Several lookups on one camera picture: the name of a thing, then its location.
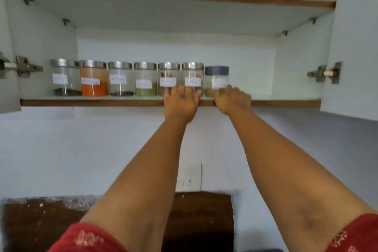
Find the person's left hand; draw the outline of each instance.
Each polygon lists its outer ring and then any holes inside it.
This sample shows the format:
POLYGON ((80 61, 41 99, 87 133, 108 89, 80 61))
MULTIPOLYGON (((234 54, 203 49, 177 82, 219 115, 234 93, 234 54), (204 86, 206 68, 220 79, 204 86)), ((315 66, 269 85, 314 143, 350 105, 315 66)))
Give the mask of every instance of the person's left hand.
POLYGON ((173 87, 169 95, 164 94, 164 116, 167 119, 170 116, 181 116, 187 123, 190 123, 198 109, 200 103, 201 91, 198 90, 193 94, 193 87, 180 85, 173 87))

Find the cabinet door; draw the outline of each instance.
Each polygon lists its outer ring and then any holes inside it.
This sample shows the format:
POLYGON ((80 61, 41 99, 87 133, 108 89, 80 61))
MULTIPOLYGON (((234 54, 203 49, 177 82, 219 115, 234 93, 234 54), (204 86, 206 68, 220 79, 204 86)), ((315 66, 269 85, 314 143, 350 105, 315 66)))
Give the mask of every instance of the cabinet door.
MULTIPOLYGON (((0 0, 0 52, 9 61, 14 62, 5 0, 0 0)), ((5 78, 0 78, 0 113, 20 110, 21 104, 17 87, 17 74, 15 71, 8 71, 5 73, 5 78)))
POLYGON ((340 84, 326 80, 321 110, 378 120, 378 0, 338 0, 328 68, 339 61, 340 84))

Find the spice jar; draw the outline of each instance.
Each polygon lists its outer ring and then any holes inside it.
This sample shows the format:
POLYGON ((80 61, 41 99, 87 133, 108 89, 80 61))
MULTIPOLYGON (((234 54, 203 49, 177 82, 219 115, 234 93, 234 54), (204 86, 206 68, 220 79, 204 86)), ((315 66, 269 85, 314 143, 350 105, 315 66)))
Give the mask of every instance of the spice jar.
POLYGON ((135 96, 154 97, 158 94, 156 64, 149 62, 134 63, 135 96))
POLYGON ((218 89, 222 94, 228 85, 229 67, 208 66, 205 68, 205 96, 212 97, 213 90, 218 89))
POLYGON ((109 62, 109 95, 113 97, 134 96, 133 64, 109 62))
POLYGON ((181 83, 194 87, 194 92, 201 90, 203 96, 203 63, 189 62, 182 65, 181 83))
POLYGON ((93 60, 80 61, 81 92, 86 97, 103 97, 109 94, 106 63, 93 60))
POLYGON ((159 96, 165 92, 170 93, 172 87, 177 87, 181 83, 180 64, 166 62, 159 64, 159 96))
POLYGON ((66 59, 50 60, 55 96, 81 96, 79 63, 66 59))

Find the jar lid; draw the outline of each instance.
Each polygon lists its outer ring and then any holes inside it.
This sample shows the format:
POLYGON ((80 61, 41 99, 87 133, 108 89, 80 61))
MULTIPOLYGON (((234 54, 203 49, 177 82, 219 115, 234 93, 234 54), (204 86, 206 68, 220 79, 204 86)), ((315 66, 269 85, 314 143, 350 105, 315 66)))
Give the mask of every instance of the jar lid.
POLYGON ((179 70, 180 64, 179 63, 172 63, 172 62, 166 62, 166 63, 160 63, 159 64, 159 70, 179 70))
POLYGON ((198 70, 203 70, 203 63, 196 63, 196 62, 188 62, 188 63, 183 63, 183 70, 193 70, 193 69, 198 69, 198 70))
POLYGON ((79 63, 77 61, 70 61, 66 59, 51 59, 50 64, 51 64, 51 67, 70 67, 70 68, 79 67, 79 63))
POLYGON ((81 60, 80 67, 89 67, 89 68, 105 68, 106 63, 102 61, 94 61, 94 60, 81 60))
POLYGON ((205 75, 206 76, 213 76, 213 75, 219 75, 219 76, 228 76, 228 73, 230 71, 230 67, 228 66, 208 66, 205 68, 205 75))
POLYGON ((128 63, 128 62, 114 61, 114 62, 109 62, 108 63, 108 68, 109 69, 128 69, 128 70, 132 70, 133 69, 133 64, 128 63))
POLYGON ((136 70, 156 70, 155 63, 149 62, 136 62, 134 63, 134 69, 136 70))

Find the label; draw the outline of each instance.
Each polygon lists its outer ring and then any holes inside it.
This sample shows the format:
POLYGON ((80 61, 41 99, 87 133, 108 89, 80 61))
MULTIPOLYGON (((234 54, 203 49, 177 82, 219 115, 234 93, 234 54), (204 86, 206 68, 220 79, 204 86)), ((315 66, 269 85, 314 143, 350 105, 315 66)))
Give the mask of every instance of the label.
POLYGON ((185 77, 185 86, 186 87, 201 87, 202 80, 199 77, 195 77, 195 78, 185 77))
POLYGON ((109 82, 115 85, 127 84, 125 75, 109 75, 109 82))
POLYGON ((69 79, 66 74, 53 74, 53 83, 59 85, 68 85, 69 79))
POLYGON ((151 80, 135 80, 135 87, 137 89, 152 89, 152 81, 151 80))
POLYGON ((81 77, 81 83, 83 85, 100 85, 101 82, 100 82, 100 79, 81 77))
POLYGON ((176 78, 160 78, 160 87, 176 87, 177 86, 177 80, 176 78))
POLYGON ((225 88, 227 87, 227 80, 225 79, 212 79, 211 86, 213 88, 225 88))

